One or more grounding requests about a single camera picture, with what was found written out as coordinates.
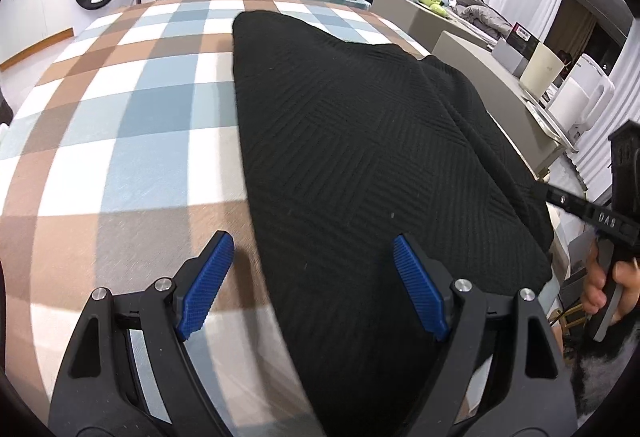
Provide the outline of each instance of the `black garment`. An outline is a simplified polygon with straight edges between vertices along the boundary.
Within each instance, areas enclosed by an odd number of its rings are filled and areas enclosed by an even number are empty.
[[[471,83],[437,58],[267,11],[241,13],[233,38],[248,202],[290,356],[328,436],[389,437],[436,353],[393,238],[411,232],[486,292],[540,291],[548,210]]]

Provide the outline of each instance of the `metal screw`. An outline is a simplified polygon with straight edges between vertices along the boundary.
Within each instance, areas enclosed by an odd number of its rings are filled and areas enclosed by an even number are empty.
[[[104,287],[98,287],[91,293],[91,298],[94,300],[102,300],[105,296],[107,296],[107,290]]]
[[[532,290],[527,289],[526,287],[524,289],[520,289],[520,297],[527,302],[530,302],[532,300],[536,299],[536,293],[534,293]]]
[[[466,278],[459,278],[456,280],[454,286],[456,287],[456,289],[458,289],[460,292],[469,292],[471,291],[471,288],[473,287],[471,285],[471,282],[469,282]]]
[[[158,278],[154,284],[157,291],[166,291],[171,287],[171,278]]]

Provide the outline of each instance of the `human hand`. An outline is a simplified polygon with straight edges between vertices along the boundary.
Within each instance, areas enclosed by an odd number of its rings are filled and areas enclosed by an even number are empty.
[[[591,244],[586,268],[587,276],[584,278],[580,301],[587,314],[596,314],[607,303],[607,296],[602,292],[607,275],[598,263],[598,245],[596,242]],[[613,269],[613,279],[622,285],[624,289],[618,303],[618,309],[611,319],[612,324],[619,322],[638,303],[638,298],[640,297],[638,261],[635,258],[632,262],[617,261]]]

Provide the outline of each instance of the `brown curtain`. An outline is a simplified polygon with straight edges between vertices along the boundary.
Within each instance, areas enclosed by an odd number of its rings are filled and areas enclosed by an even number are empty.
[[[553,52],[567,51],[574,61],[584,52],[596,17],[576,0],[562,0],[545,45]]]

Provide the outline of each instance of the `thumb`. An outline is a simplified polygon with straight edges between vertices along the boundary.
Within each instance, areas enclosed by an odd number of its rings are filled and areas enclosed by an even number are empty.
[[[618,309],[612,319],[612,322],[615,323],[629,314],[640,298],[640,269],[638,269],[636,259],[633,262],[616,262],[613,269],[613,279],[624,287]]]

